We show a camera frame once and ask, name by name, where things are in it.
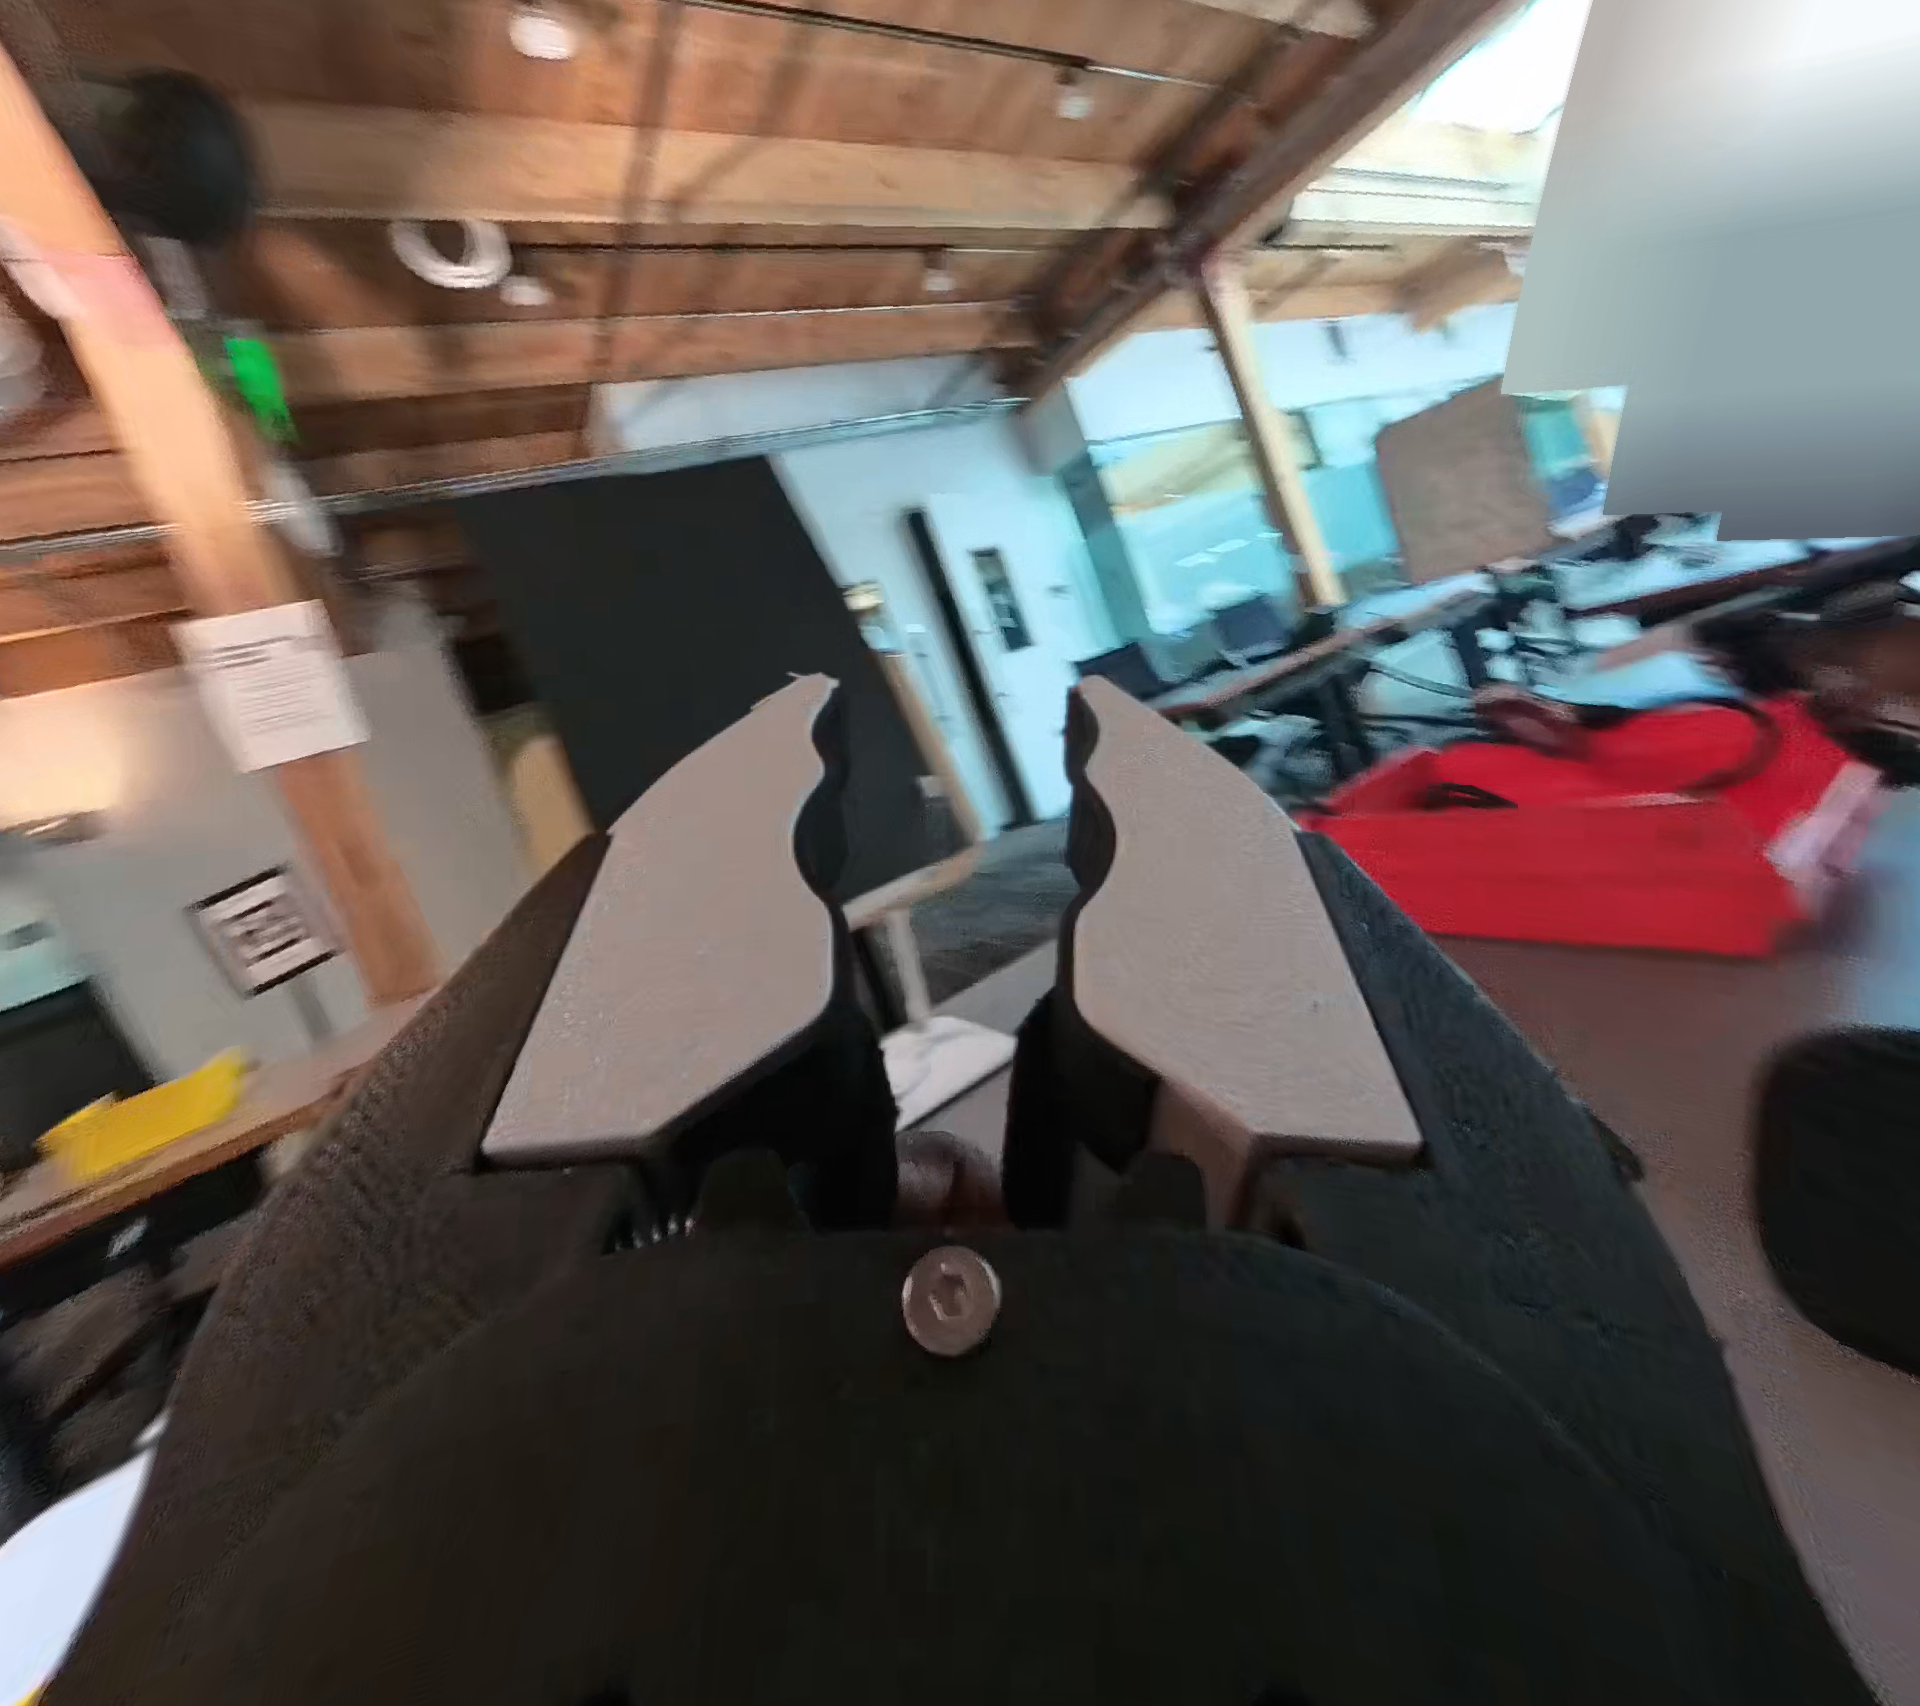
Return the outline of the wooden office desk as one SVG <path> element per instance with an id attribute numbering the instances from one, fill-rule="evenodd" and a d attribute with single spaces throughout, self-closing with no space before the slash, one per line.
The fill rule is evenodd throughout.
<path id="1" fill-rule="evenodd" d="M 4 1192 L 4 1272 L 149 1209 L 162 1192 L 324 1123 L 374 1054 L 424 1007 L 424 995 L 377 1007 L 366 1023 L 282 1066 L 254 1066 L 239 1108 L 168 1150 L 76 1186 L 35 1164 Z"/>

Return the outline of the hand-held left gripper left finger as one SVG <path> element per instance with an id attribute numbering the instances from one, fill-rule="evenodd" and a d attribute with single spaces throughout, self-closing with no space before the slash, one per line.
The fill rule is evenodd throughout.
<path id="1" fill-rule="evenodd" d="M 769 1155 L 802 1216 L 897 1202 L 897 1102 L 836 898 L 846 727 L 791 677 L 641 792 L 606 838 L 480 1141 L 493 1172 L 625 1166 L 670 1214 Z"/>

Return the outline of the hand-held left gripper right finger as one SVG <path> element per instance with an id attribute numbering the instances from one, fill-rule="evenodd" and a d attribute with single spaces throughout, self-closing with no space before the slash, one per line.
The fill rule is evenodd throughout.
<path id="1" fill-rule="evenodd" d="M 1408 1169 L 1426 1138 L 1297 828 L 1108 677 L 1070 690 L 1056 975 L 1015 1048 L 1003 1202 L 1065 1227 L 1137 1166 L 1241 1227 L 1283 1161 Z"/>

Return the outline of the green exit sign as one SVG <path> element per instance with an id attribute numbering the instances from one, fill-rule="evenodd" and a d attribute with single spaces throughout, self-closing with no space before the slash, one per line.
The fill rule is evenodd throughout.
<path id="1" fill-rule="evenodd" d="M 295 448 L 301 439 L 301 428 L 287 397 L 282 372 L 270 343 L 247 329 L 225 329 L 222 359 L 227 379 L 260 438 L 275 448 Z"/>

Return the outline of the black and white tag sign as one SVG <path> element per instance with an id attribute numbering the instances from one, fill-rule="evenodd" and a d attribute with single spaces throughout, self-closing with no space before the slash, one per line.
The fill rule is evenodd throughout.
<path id="1" fill-rule="evenodd" d="M 322 894 L 287 861 L 190 899 L 183 918 L 239 997 L 342 957 Z"/>

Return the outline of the white sheet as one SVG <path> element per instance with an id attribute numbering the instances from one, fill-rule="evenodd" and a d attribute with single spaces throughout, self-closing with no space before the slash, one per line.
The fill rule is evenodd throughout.
<path id="1" fill-rule="evenodd" d="M 61 1496 L 4 1544 L 4 1703 L 35 1703 L 61 1669 L 114 1565 L 165 1424 L 160 1415 L 125 1465 Z"/>

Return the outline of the dark framed wall sign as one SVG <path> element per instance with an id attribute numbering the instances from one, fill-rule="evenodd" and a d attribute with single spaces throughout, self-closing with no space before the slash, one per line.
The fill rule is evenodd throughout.
<path id="1" fill-rule="evenodd" d="M 985 604 L 989 611 L 992 631 L 995 631 L 995 642 L 1005 654 L 1022 654 L 1035 642 L 1031 628 L 1026 621 L 1022 601 L 1020 601 L 1020 588 L 1015 580 L 1003 560 L 1000 549 L 970 549 L 970 566 L 975 566 L 975 580 L 978 588 L 985 595 Z"/>

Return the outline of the handwritten notice board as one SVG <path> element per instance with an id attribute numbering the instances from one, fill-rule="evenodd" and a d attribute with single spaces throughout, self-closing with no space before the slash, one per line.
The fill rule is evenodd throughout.
<path id="1" fill-rule="evenodd" d="M 1499 379 L 1384 424 L 1374 467 L 1408 587 L 1525 560 L 1548 544 L 1548 494 L 1520 407 Z"/>

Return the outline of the white paper notice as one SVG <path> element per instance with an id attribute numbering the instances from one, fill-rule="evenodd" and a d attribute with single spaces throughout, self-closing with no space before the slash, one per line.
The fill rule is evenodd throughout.
<path id="1" fill-rule="evenodd" d="M 352 750 L 371 738 L 324 601 L 182 617 L 170 636 L 239 772 Z"/>

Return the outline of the yellow storage bin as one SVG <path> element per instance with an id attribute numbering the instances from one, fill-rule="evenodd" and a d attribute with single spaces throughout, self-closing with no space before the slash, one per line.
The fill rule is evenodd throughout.
<path id="1" fill-rule="evenodd" d="M 35 1158 L 76 1186 L 103 1183 L 225 1123 L 239 1108 L 252 1072 L 247 1053 L 225 1048 L 190 1073 L 149 1091 L 99 1098 L 37 1135 Z"/>

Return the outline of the white panel stand base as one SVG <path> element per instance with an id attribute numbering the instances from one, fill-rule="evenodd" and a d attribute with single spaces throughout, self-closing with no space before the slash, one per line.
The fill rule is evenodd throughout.
<path id="1" fill-rule="evenodd" d="M 1015 1036 L 967 1016 L 934 1012 L 881 1036 L 895 1133 L 909 1133 L 1005 1069 Z"/>

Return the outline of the long office desk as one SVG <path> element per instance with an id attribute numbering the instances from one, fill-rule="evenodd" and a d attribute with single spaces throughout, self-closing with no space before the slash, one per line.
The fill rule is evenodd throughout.
<path id="1" fill-rule="evenodd" d="M 1336 628 L 1291 654 L 1257 665 L 1212 671 L 1150 696 L 1150 710 L 1202 733 L 1221 733 L 1237 719 L 1309 716 L 1330 756 L 1344 771 L 1364 771 L 1376 750 L 1359 710 L 1359 684 L 1379 668 L 1379 656 L 1406 640 L 1441 634 L 1454 642 L 1460 676 L 1469 688 L 1485 684 L 1481 631 L 1501 616 L 1492 580 L 1446 591 L 1420 591 L 1406 611 Z"/>

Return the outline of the black round speaker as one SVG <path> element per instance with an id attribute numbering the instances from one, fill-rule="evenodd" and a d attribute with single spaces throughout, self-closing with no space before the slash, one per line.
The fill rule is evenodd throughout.
<path id="1" fill-rule="evenodd" d="M 254 225 L 252 132 L 202 80 L 165 65 L 70 80 L 45 106 L 121 230 L 219 249 Z"/>

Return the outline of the wooden support post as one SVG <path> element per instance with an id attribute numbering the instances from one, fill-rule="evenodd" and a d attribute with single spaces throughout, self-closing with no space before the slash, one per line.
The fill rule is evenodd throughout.
<path id="1" fill-rule="evenodd" d="M 62 329 L 134 480 L 165 529 L 198 616 L 254 616 L 298 599 L 275 540 L 254 519 L 242 439 L 143 267 L 4 55 L 4 255 Z M 438 987 L 442 960 L 371 800 L 354 744 L 270 766 L 280 807 L 324 884 L 371 1004 Z"/>
<path id="2" fill-rule="evenodd" d="M 1267 517 L 1287 558 L 1295 595 L 1304 607 L 1340 607 L 1348 591 L 1309 498 L 1291 428 L 1283 422 L 1283 411 L 1267 390 L 1255 337 L 1248 255 L 1210 254 L 1196 267 L 1194 294 L 1251 438 Z"/>

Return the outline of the black textured cushion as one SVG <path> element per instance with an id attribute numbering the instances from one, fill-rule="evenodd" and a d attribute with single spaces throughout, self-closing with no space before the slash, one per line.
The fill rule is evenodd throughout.
<path id="1" fill-rule="evenodd" d="M 1771 1277 L 1836 1344 L 1916 1376 L 1916 1030 L 1836 1026 L 1769 1060 L 1752 1203 Z"/>

